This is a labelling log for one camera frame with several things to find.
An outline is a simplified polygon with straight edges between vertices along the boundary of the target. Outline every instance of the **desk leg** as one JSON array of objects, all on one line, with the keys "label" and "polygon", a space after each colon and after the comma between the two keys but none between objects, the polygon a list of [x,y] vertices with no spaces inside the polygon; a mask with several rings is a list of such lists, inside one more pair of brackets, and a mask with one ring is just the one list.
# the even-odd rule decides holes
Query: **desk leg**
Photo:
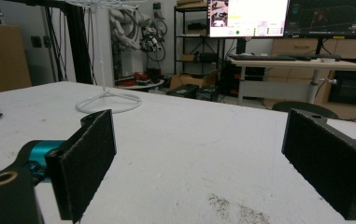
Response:
[{"label": "desk leg", "polygon": [[318,81],[320,79],[320,70],[315,69],[314,74],[312,75],[312,81],[309,84],[308,92],[306,94],[306,102],[310,104],[314,104],[315,95],[318,90]]},{"label": "desk leg", "polygon": [[239,88],[238,88],[238,100],[237,105],[242,105],[242,98],[244,97],[244,82],[245,82],[245,71],[247,67],[241,68],[241,78],[239,79]]}]

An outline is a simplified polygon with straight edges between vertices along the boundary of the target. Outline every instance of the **wooden cabinet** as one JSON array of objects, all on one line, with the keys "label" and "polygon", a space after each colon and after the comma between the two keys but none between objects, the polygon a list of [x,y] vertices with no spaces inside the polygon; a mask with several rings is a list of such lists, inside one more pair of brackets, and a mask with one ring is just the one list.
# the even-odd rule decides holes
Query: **wooden cabinet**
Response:
[{"label": "wooden cabinet", "polygon": [[18,26],[0,25],[0,91],[30,86],[21,30]]},{"label": "wooden cabinet", "polygon": [[[323,43],[324,48],[320,53],[340,55],[346,59],[356,59],[356,39],[354,40],[328,40]],[[281,53],[314,53],[317,47],[316,39],[275,39],[272,48],[272,55]],[[313,70],[304,69],[270,69],[267,75],[267,81],[274,82],[291,82],[291,83],[309,83],[312,78]],[[333,79],[334,73],[322,71],[320,78]],[[319,83],[320,88],[315,98],[315,104],[321,105],[334,111],[340,118],[356,119],[356,105],[338,104],[328,101],[329,92],[331,89],[330,83]],[[283,99],[266,99],[264,103],[267,106],[272,106],[276,102]]]}]

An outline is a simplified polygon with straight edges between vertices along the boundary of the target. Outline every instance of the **table surface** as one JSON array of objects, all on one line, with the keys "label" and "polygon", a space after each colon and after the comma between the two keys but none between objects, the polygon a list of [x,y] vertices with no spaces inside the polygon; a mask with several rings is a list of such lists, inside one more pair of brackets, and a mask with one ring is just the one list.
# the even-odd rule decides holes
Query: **table surface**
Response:
[{"label": "table surface", "polygon": [[[0,170],[31,140],[69,138],[86,116],[76,102],[101,91],[60,82],[0,92]],[[134,94],[143,104],[113,115],[117,155],[81,223],[356,223],[281,153],[286,113]],[[330,121],[356,138],[356,125]],[[36,195],[46,223],[70,223],[60,220],[50,184]]]},{"label": "table surface", "polygon": [[253,66],[253,67],[291,67],[300,69],[327,69],[327,70],[339,70],[344,71],[356,71],[356,63],[350,62],[333,62],[322,63],[319,61],[236,61],[231,60],[233,64],[238,66]]}]

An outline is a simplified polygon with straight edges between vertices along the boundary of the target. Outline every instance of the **monitor screen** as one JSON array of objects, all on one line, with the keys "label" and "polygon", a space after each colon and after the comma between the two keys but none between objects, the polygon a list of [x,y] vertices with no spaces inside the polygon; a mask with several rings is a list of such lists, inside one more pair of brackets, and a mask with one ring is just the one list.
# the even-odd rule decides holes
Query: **monitor screen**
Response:
[{"label": "monitor screen", "polygon": [[356,0],[291,0],[285,36],[356,38]]},{"label": "monitor screen", "polygon": [[210,37],[283,36],[289,0],[208,0]]}]

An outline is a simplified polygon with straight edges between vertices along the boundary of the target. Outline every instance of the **cardboard box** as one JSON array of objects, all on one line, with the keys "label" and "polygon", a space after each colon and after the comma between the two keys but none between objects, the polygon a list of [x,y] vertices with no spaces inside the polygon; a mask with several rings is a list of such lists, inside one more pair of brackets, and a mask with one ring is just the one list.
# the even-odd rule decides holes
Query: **cardboard box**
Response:
[{"label": "cardboard box", "polygon": [[193,54],[180,54],[180,60],[184,62],[194,62],[195,55]]},{"label": "cardboard box", "polygon": [[180,75],[173,75],[171,77],[170,89],[173,90],[183,84],[198,85],[200,88],[202,86],[214,86],[216,75],[219,73],[219,71],[220,69],[216,69],[210,74],[183,73]]}]

